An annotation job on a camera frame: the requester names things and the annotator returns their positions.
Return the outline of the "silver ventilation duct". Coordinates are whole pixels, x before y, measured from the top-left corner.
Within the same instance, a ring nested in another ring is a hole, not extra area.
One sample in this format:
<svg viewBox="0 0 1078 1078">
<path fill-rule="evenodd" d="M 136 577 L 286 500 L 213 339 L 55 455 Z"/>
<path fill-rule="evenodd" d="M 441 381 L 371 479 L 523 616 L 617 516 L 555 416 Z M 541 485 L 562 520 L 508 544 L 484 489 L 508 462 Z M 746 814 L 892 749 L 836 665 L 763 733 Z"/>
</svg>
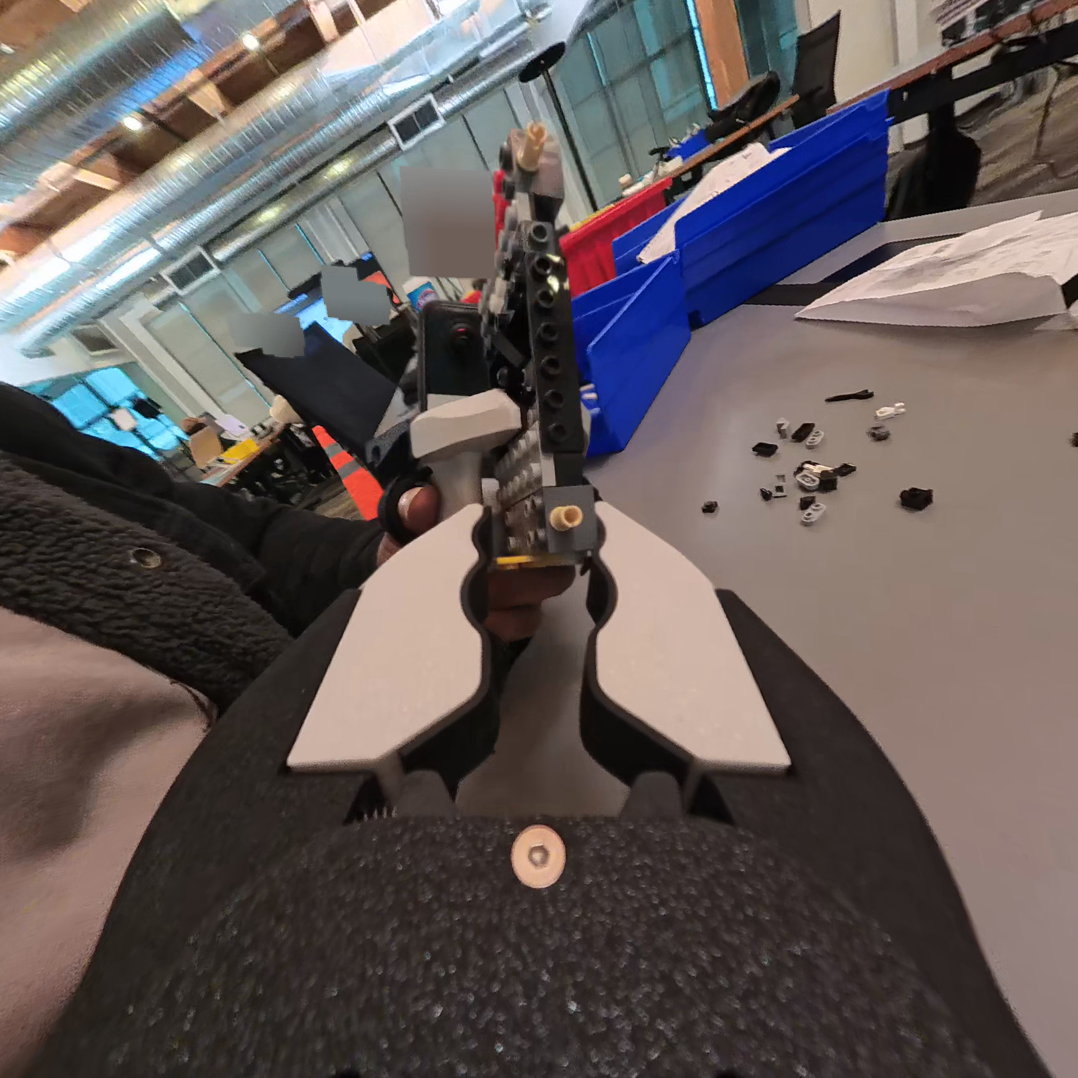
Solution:
<svg viewBox="0 0 1078 1078">
<path fill-rule="evenodd" d="M 312 172 L 329 154 L 399 115 L 450 83 L 440 107 L 450 109 L 492 80 L 515 74 L 526 52 L 506 52 L 457 74 L 404 77 L 314 109 L 313 91 L 289 83 L 248 122 L 225 124 L 179 152 L 93 211 L 61 230 L 53 247 L 2 273 L 2 335 L 24 356 L 88 321 L 158 267 L 198 240 L 213 238 L 257 212 L 284 188 Z"/>
<path fill-rule="evenodd" d="M 169 2 L 95 2 L 2 63 L 2 201 L 197 66 L 207 49 Z"/>
</svg>

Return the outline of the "grey desk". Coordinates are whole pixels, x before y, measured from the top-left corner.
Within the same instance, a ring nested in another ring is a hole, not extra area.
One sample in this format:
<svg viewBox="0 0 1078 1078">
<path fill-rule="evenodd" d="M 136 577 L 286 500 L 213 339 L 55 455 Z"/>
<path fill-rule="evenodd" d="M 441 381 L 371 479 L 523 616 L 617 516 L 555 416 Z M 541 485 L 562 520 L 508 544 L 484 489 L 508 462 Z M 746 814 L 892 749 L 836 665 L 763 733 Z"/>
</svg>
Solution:
<svg viewBox="0 0 1078 1078">
<path fill-rule="evenodd" d="M 1076 1076 L 1076 331 L 801 320 L 694 332 L 604 498 L 773 628 L 877 740 L 1055 1076 Z M 825 397 L 874 392 L 871 402 Z M 906 401 L 873 446 L 869 414 Z M 819 423 L 858 472 L 810 528 L 750 446 Z M 908 513 L 897 494 L 935 492 Z M 716 515 L 697 509 L 717 498 Z"/>
</svg>

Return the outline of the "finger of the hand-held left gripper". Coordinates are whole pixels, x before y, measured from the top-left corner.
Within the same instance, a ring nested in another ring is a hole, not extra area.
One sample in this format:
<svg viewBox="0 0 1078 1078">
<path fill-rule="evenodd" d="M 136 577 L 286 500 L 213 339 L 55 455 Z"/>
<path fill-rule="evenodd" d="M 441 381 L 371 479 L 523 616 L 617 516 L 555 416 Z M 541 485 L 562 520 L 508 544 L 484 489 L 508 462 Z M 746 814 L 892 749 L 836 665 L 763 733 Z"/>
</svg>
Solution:
<svg viewBox="0 0 1078 1078">
<path fill-rule="evenodd" d="M 453 399 L 413 420 L 412 455 L 438 492 L 438 520 L 484 505 L 484 460 L 517 433 L 519 405 L 508 396 Z"/>
</svg>

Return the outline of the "person's left forearm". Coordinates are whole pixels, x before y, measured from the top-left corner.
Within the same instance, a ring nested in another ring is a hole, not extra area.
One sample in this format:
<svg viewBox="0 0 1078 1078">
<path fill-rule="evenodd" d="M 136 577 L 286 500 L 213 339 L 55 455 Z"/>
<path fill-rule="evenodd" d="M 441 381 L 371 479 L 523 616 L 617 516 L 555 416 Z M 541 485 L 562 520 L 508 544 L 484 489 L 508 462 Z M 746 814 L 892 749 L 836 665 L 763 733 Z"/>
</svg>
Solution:
<svg viewBox="0 0 1078 1078">
<path fill-rule="evenodd" d="M 385 538 L 375 522 L 327 519 L 207 484 L 196 484 L 188 502 L 215 533 L 212 564 L 293 636 L 367 581 Z"/>
</svg>

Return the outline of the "person's beige top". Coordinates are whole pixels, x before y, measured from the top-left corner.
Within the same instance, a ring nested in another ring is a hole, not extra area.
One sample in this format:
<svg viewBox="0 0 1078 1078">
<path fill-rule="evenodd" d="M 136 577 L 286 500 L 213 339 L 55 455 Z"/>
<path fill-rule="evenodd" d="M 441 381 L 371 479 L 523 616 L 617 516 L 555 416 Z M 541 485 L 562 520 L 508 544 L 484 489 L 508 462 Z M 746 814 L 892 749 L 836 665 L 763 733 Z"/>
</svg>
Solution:
<svg viewBox="0 0 1078 1078">
<path fill-rule="evenodd" d="M 2 610 L 1 1073 L 85 975 L 146 828 L 217 709 L 151 668 Z"/>
</svg>

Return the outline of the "wooden background table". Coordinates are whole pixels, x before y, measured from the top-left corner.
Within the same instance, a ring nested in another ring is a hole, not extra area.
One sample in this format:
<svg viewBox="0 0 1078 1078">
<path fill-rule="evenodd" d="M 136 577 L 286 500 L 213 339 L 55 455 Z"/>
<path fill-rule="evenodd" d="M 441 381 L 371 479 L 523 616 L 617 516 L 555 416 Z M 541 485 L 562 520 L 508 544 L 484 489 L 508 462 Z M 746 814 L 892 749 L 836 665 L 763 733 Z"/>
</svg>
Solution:
<svg viewBox="0 0 1078 1078">
<path fill-rule="evenodd" d="M 896 74 L 834 103 L 829 113 L 883 95 L 894 124 L 953 116 L 960 101 L 1074 60 L 1076 6 L 1075 1 L 1029 2 L 962 42 L 930 49 L 923 60 L 907 63 Z"/>
</svg>

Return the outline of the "person's black fleece jacket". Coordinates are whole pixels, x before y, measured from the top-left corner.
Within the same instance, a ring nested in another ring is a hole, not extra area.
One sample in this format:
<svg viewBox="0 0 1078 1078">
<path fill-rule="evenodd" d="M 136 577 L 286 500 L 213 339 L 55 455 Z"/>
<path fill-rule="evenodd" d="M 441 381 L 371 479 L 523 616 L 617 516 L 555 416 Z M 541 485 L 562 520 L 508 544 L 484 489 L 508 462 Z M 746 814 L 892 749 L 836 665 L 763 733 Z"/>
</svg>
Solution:
<svg viewBox="0 0 1078 1078">
<path fill-rule="evenodd" d="M 197 482 L 1 389 L 2 608 L 118 652 L 226 710 L 295 639 L 212 564 Z"/>
</svg>

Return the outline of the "red storage bin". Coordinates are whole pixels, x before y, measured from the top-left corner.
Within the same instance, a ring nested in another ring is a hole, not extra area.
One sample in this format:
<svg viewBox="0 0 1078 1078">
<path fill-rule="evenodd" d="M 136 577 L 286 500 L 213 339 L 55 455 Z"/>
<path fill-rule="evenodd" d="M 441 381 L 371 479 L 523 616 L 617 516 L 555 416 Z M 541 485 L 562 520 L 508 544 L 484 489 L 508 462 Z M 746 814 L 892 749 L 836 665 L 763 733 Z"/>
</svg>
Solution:
<svg viewBox="0 0 1078 1078">
<path fill-rule="evenodd" d="M 610 204 L 559 239 L 573 299 L 616 276 L 613 243 L 667 208 L 671 178 L 650 183 L 640 192 Z"/>
</svg>

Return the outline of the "printed paper sheet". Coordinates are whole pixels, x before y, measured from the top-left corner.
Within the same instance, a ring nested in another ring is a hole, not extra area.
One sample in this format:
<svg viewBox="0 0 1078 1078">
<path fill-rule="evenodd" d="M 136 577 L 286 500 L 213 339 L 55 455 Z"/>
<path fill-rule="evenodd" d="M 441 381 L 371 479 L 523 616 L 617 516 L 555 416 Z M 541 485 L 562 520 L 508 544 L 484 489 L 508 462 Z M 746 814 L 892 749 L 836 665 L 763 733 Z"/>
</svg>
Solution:
<svg viewBox="0 0 1078 1078">
<path fill-rule="evenodd" d="M 717 164 L 700 182 L 677 204 L 667 221 L 661 225 L 637 255 L 637 262 L 648 264 L 671 254 L 676 247 L 676 224 L 685 216 L 695 211 L 709 201 L 720 196 L 736 184 L 759 171 L 775 158 L 789 151 L 780 147 L 771 151 L 760 143 L 752 143 Z"/>
</svg>

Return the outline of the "scattered small brick pieces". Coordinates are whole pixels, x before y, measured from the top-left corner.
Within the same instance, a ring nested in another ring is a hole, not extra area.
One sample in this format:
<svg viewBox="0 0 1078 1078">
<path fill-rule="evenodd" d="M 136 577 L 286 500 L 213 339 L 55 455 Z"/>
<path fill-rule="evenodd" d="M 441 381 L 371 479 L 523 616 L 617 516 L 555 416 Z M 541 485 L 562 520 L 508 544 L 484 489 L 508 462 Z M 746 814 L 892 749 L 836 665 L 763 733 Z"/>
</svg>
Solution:
<svg viewBox="0 0 1078 1078">
<path fill-rule="evenodd" d="M 871 402 L 874 392 L 861 389 L 855 392 L 839 393 L 825 397 L 825 403 Z M 907 414 L 909 405 L 906 401 L 884 403 L 871 411 L 865 436 L 873 446 L 887 443 L 894 433 L 896 419 Z M 789 501 L 794 506 L 798 524 L 804 528 L 819 524 L 827 515 L 827 498 L 837 494 L 841 486 L 855 476 L 858 465 L 839 459 L 839 462 L 827 462 L 820 457 L 823 451 L 831 451 L 828 436 L 823 426 L 816 421 L 792 424 L 785 417 L 779 417 L 774 424 L 774 434 L 771 441 L 760 440 L 750 446 L 749 454 L 754 460 L 773 464 L 779 467 L 769 476 L 760 472 L 760 478 L 768 482 L 757 487 L 757 497 L 762 505 L 779 505 Z M 897 505 L 908 513 L 920 513 L 929 509 L 935 502 L 935 492 L 928 487 L 908 486 L 897 494 Z M 716 515 L 721 508 L 717 498 L 705 497 L 697 511 L 702 515 Z"/>
</svg>

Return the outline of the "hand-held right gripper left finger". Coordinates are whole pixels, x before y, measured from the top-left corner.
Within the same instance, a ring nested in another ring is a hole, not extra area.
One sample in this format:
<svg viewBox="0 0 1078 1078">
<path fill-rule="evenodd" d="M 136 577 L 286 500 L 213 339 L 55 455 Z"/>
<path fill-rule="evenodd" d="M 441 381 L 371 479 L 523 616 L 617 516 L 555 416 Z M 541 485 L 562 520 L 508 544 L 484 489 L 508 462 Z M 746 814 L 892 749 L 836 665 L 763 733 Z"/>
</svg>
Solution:
<svg viewBox="0 0 1078 1078">
<path fill-rule="evenodd" d="M 466 505 L 370 577 L 289 752 L 291 771 L 403 761 L 483 703 L 489 521 L 482 505 Z"/>
</svg>

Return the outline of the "black office chair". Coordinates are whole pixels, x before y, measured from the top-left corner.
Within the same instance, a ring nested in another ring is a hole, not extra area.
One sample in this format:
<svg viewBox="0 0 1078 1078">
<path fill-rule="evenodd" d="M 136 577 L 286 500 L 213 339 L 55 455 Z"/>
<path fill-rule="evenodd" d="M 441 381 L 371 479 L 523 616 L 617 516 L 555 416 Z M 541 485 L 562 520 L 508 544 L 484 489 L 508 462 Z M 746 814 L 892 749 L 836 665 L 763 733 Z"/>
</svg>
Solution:
<svg viewBox="0 0 1078 1078">
<path fill-rule="evenodd" d="M 841 12 L 800 34 L 790 92 L 797 96 L 791 110 L 793 127 L 800 129 L 820 120 L 837 103 L 834 74 Z"/>
</svg>

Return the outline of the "orange striped barrier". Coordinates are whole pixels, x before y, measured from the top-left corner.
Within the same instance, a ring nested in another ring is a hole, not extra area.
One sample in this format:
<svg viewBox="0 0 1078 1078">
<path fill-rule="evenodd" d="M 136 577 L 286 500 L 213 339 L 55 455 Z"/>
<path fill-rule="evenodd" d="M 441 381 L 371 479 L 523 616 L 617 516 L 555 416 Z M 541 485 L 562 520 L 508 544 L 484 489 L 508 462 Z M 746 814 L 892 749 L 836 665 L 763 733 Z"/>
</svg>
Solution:
<svg viewBox="0 0 1078 1078">
<path fill-rule="evenodd" d="M 360 519 L 378 519 L 383 497 L 381 482 L 371 475 L 361 459 L 344 450 L 320 424 L 312 427 L 312 433 L 348 492 Z"/>
</svg>

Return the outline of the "toy brick car chassis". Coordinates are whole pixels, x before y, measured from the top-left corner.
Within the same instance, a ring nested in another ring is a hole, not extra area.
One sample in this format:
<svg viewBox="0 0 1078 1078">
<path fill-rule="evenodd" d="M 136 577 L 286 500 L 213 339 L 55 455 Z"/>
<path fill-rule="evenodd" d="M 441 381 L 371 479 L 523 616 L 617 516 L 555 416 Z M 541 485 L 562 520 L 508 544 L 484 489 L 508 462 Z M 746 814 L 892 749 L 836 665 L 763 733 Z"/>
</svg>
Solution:
<svg viewBox="0 0 1078 1078">
<path fill-rule="evenodd" d="M 492 385 L 520 412 L 519 433 L 492 451 L 497 558 L 558 553 L 585 563 L 597 543 L 596 496 L 584 476 L 572 296 L 559 250 L 559 142 L 539 122 L 512 129 L 495 174 L 495 274 L 479 308 Z"/>
</svg>

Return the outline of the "black panel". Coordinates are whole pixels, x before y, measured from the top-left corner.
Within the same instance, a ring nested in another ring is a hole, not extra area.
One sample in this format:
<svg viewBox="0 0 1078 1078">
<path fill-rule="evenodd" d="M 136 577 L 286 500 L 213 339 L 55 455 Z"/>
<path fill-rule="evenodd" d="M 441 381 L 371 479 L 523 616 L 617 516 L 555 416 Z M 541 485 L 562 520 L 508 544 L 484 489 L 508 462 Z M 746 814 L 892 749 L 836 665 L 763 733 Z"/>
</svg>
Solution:
<svg viewBox="0 0 1078 1078">
<path fill-rule="evenodd" d="M 367 444 L 375 438 L 397 384 L 321 326 L 304 330 L 304 347 L 299 357 L 249 349 L 237 353 L 236 359 L 284 397 L 307 426 L 324 427 L 343 450 L 364 462 Z"/>
</svg>

